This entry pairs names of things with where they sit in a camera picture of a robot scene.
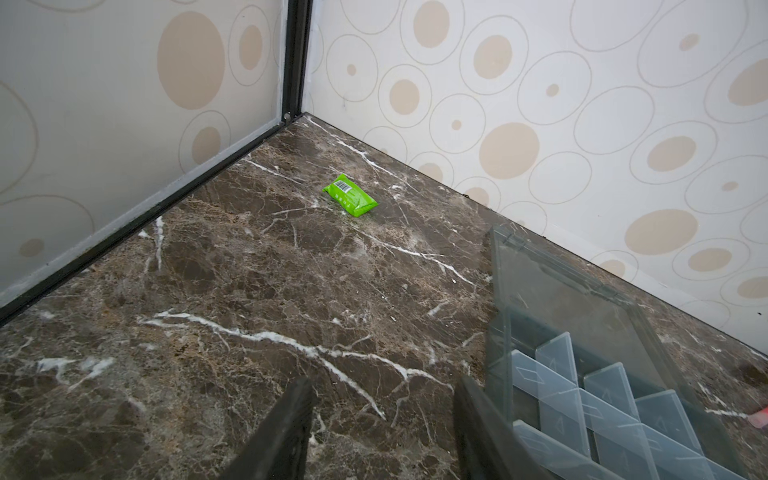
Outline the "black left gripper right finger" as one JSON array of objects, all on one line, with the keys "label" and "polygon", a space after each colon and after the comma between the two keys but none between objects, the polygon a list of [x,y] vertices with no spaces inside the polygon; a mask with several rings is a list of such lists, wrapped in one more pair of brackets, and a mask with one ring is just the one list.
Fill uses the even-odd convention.
[{"label": "black left gripper right finger", "polygon": [[549,478],[469,376],[454,389],[453,424],[461,479]]}]

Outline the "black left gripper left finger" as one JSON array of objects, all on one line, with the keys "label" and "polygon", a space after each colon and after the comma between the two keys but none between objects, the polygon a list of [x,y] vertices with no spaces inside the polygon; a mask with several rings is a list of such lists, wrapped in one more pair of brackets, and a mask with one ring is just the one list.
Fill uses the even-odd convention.
[{"label": "black left gripper left finger", "polygon": [[219,479],[303,479],[315,401],[308,377],[292,381]]}]

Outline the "clear plastic organizer box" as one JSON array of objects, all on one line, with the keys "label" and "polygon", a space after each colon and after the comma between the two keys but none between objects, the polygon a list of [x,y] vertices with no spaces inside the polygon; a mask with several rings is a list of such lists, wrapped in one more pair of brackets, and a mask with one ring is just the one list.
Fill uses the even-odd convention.
[{"label": "clear plastic organizer box", "polygon": [[496,317],[485,391],[558,479],[742,479],[640,308],[504,226],[489,232]]}]

